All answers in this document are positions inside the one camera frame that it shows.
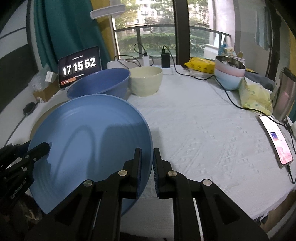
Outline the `large dark blue bowl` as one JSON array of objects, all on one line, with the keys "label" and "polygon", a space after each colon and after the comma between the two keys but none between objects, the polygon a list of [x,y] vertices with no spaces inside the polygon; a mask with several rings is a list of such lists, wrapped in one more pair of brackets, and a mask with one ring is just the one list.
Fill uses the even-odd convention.
[{"label": "large dark blue bowl", "polygon": [[127,94],[130,71],[124,68],[101,70],[81,78],[67,90],[67,97],[108,94],[124,99]]}]

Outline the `white power strip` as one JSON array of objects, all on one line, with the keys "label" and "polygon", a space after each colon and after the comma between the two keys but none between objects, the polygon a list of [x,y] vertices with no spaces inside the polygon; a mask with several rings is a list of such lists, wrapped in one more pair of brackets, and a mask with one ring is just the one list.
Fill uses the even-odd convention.
[{"label": "white power strip", "polygon": [[184,70],[184,68],[182,68],[182,66],[180,65],[176,65],[176,66],[171,65],[169,68],[162,68],[162,70],[163,70],[163,73],[167,75],[167,74],[177,74],[178,72],[181,73]]}]

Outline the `teal curtain left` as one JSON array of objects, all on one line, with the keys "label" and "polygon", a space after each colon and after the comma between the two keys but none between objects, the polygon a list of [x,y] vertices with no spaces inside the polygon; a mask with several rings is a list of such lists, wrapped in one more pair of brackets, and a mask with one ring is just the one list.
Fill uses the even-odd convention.
[{"label": "teal curtain left", "polygon": [[110,54],[96,20],[90,18],[91,1],[34,1],[34,24],[41,63],[58,72],[58,60],[94,46],[99,47],[101,66]]}]

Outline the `clear plastic bag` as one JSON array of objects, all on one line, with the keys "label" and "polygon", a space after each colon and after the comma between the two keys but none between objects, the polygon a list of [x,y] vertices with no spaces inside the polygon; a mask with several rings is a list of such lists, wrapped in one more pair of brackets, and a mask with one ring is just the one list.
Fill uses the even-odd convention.
[{"label": "clear plastic bag", "polygon": [[32,80],[28,84],[28,86],[33,92],[44,90],[50,84],[48,82],[45,82],[46,73],[48,71],[51,71],[51,69],[49,65],[46,64],[42,70],[40,70],[36,75],[34,75]]}]

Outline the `stainless steel tumbler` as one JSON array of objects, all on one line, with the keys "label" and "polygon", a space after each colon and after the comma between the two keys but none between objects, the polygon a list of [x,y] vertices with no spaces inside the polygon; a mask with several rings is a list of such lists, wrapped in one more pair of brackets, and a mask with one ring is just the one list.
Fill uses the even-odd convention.
[{"label": "stainless steel tumbler", "polygon": [[282,122],[295,100],[295,75],[288,68],[284,67],[281,70],[270,99],[273,105],[273,116]]}]

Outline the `cream bowl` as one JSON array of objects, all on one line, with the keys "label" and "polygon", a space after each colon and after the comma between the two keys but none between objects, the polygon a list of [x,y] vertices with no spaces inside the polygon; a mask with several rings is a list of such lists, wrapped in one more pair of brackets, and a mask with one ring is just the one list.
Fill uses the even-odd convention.
[{"label": "cream bowl", "polygon": [[146,97],[158,92],[163,79],[162,68],[142,66],[129,70],[130,78],[128,88],[132,94]]}]

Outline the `smartphone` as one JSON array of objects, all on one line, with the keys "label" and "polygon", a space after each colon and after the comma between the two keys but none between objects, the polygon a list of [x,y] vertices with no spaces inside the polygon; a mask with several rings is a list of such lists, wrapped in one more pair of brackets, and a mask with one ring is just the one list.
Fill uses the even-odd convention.
[{"label": "smartphone", "polygon": [[281,132],[278,124],[274,121],[272,116],[259,115],[259,121],[261,122],[267,136],[271,142],[271,145],[275,151],[275,156],[280,168],[283,168],[293,162],[292,153],[285,140],[283,133]]}]

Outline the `white charger plug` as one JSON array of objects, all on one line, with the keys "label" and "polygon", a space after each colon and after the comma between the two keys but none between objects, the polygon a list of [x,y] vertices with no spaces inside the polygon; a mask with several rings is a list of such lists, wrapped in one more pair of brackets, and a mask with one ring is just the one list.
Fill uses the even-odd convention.
[{"label": "white charger plug", "polygon": [[142,61],[143,61],[143,66],[145,66],[145,67],[150,66],[149,56],[147,53],[144,53],[144,55],[142,57]]}]

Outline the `white tablecloth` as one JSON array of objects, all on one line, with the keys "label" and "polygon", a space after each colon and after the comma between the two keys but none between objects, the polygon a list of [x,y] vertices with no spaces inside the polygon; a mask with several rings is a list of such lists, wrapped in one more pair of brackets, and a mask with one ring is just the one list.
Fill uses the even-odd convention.
[{"label": "white tablecloth", "polygon": [[[31,130],[40,116],[72,100],[59,91],[25,118],[23,109],[33,99],[31,89],[26,88],[2,110],[2,145],[31,142]],[[146,120],[153,152],[158,148],[161,158],[188,179],[212,180],[251,218],[265,216],[295,190],[287,170],[278,165],[258,114],[239,109],[238,95],[225,92],[215,79],[167,74],[157,93],[147,97],[130,94],[125,101]],[[285,128],[280,130],[292,153],[295,142]],[[153,168],[139,197],[122,203],[125,214],[135,207],[141,214],[172,216],[171,208],[161,207],[156,197]]]}]

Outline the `beige plate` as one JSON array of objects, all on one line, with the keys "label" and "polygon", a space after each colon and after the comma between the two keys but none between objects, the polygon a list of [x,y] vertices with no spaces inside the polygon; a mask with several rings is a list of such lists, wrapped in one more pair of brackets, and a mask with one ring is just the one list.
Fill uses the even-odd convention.
[{"label": "beige plate", "polygon": [[62,104],[64,104],[64,102],[61,102],[55,106],[53,106],[52,108],[48,109],[46,112],[44,112],[40,118],[36,121],[36,123],[34,124],[31,133],[30,133],[30,140],[33,138],[34,134],[36,133],[37,129],[39,128],[39,126],[42,124],[42,122],[47,118],[47,116],[49,114],[51,114],[55,109],[57,109],[59,106],[61,106]]}]

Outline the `black power adapter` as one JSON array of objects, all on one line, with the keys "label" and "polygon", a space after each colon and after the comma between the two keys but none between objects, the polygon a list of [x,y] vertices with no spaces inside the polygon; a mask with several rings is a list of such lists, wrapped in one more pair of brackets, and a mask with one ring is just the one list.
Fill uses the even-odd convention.
[{"label": "black power adapter", "polygon": [[161,53],[161,66],[162,68],[170,68],[170,54],[169,53]]}]

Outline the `light blue plate front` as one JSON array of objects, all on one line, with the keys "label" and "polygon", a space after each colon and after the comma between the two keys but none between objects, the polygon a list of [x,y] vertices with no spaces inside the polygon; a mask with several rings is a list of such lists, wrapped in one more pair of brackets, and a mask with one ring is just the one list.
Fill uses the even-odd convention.
[{"label": "light blue plate front", "polygon": [[95,182],[123,168],[142,151],[139,193],[152,170],[153,143],[141,113],[127,101],[104,94],[70,100],[41,123],[29,148],[46,142],[47,156],[35,163],[31,194],[44,213],[52,211],[83,181]]}]

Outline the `light blue stacked bowl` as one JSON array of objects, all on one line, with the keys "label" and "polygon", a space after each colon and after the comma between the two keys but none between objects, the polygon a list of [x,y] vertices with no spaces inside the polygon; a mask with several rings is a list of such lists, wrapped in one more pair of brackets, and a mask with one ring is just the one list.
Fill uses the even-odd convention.
[{"label": "light blue stacked bowl", "polygon": [[219,83],[229,91],[237,90],[242,81],[242,77],[233,76],[217,69],[214,69],[214,74]]}]

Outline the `stainless steel bowl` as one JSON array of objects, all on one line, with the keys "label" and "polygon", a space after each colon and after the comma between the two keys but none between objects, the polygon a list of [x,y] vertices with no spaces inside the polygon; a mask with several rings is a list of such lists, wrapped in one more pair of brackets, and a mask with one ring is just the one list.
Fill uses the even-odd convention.
[{"label": "stainless steel bowl", "polygon": [[217,60],[220,63],[223,63],[225,65],[229,65],[238,69],[245,69],[245,65],[240,62],[239,60],[229,57],[229,56],[223,56],[223,55],[217,55],[215,60]]}]

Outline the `tablet showing clock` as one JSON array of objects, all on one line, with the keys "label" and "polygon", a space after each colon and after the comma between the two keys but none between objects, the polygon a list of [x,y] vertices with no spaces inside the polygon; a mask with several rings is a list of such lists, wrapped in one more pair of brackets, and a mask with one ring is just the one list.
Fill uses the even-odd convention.
[{"label": "tablet showing clock", "polygon": [[102,70],[99,47],[87,48],[58,60],[59,87],[66,88],[92,73]]}]

